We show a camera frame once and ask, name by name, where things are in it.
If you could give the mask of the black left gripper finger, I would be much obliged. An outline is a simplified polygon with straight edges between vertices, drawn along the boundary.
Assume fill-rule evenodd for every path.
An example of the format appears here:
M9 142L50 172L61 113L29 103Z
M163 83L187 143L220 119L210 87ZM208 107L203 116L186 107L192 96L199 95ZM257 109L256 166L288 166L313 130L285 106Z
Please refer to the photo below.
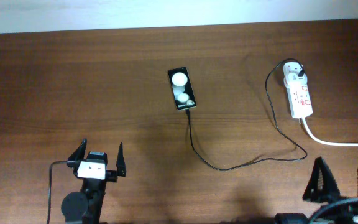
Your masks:
M67 161L81 161L84 159L87 139L82 140L78 148L68 157Z
M117 160L116 160L116 167L117 167L117 176L125 177L126 176L126 163L124 160L123 143L122 142L119 145L119 150L118 150Z

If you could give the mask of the black smartphone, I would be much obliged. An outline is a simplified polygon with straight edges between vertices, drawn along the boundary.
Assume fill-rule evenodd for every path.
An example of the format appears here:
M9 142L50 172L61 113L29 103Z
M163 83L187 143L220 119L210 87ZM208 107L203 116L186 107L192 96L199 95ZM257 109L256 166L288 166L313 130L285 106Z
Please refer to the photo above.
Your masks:
M195 108L197 103L186 67L169 70L168 79L178 111Z

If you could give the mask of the white power strip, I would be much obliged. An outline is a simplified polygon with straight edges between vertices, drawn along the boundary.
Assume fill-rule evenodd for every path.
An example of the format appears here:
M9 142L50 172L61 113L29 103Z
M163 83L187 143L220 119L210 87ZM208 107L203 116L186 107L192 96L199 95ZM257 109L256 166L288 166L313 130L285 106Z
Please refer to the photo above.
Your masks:
M291 86L287 88L287 95L292 118L301 119L313 114L307 85Z

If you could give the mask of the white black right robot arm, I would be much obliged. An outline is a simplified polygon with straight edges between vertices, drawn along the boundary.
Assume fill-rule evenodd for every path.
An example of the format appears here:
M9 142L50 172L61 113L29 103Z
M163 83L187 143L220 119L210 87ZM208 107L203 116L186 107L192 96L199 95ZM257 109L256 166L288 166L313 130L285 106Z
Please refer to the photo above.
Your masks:
M342 196L330 168L322 157L314 161L310 180L302 199L321 207L310 217L303 213L278 213L274 224L286 223L358 223L358 168L357 197Z

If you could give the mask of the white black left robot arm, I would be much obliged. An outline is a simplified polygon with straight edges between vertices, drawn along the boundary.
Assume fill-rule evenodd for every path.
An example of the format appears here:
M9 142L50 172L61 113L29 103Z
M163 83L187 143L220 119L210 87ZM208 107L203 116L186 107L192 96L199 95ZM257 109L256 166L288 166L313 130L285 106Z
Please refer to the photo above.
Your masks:
M62 201L61 211L68 224L98 224L100 221L106 185L126 176L123 144L119 145L116 170L107 169L108 156L105 152L86 152L87 140L69 156L67 166L73 175L82 180L81 189L69 193Z

